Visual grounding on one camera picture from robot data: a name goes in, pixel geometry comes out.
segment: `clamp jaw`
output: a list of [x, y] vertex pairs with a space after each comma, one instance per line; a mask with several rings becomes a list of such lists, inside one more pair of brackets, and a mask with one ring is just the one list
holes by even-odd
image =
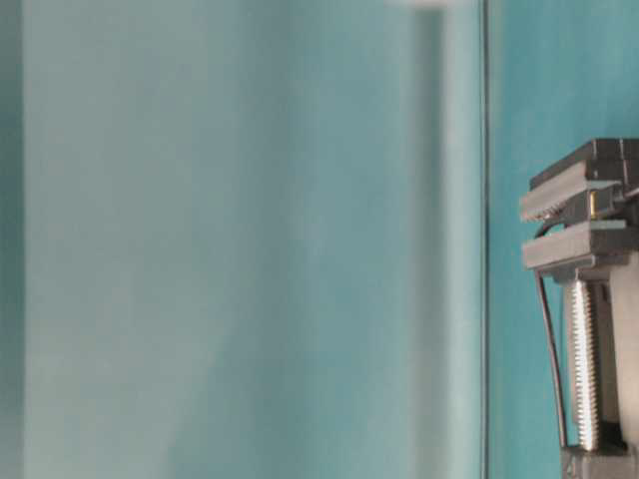
[[[555, 163], [530, 181], [520, 217], [542, 222], [522, 252], [543, 307], [562, 477], [639, 478], [639, 140], [596, 139]], [[575, 445], [545, 277], [563, 287]]]

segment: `teal wall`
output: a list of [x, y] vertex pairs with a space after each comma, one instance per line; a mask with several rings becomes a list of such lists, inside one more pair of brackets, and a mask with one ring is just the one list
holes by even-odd
[[491, 0], [488, 21], [490, 477], [559, 477], [541, 310], [521, 266], [533, 226], [519, 224], [517, 201], [531, 176], [589, 139], [637, 136], [639, 6]]
[[474, 5], [23, 3], [3, 477], [475, 475]]

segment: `glass panel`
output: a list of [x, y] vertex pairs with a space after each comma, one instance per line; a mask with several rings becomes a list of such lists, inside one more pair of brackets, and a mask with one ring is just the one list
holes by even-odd
[[479, 475], [478, 2], [0, 4], [3, 478]]

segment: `threaded screw rod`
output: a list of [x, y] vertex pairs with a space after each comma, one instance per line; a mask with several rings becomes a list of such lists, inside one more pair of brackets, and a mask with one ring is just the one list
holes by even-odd
[[599, 405], [592, 304], [588, 284], [572, 283], [572, 341], [579, 445], [586, 451], [599, 447]]

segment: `black cable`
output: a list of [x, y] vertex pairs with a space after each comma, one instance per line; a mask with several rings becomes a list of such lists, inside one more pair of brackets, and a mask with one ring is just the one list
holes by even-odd
[[[543, 237], [548, 231], [558, 225], [558, 222], [546, 222], [537, 231], [535, 238]], [[550, 354], [550, 369], [552, 372], [552, 383], [555, 391], [555, 408], [557, 410], [557, 426], [559, 429], [559, 444], [566, 447], [566, 413], [563, 407], [563, 387], [561, 385], [561, 375], [559, 373], [559, 359], [557, 358], [557, 347], [555, 344], [555, 335], [552, 327], [552, 319], [550, 317], [550, 308], [548, 307], [548, 296], [543, 282], [543, 277], [539, 271], [535, 272], [535, 283], [537, 286], [537, 296], [541, 303], [543, 313], [543, 323], [546, 329], [546, 341], [548, 343], [548, 353]]]

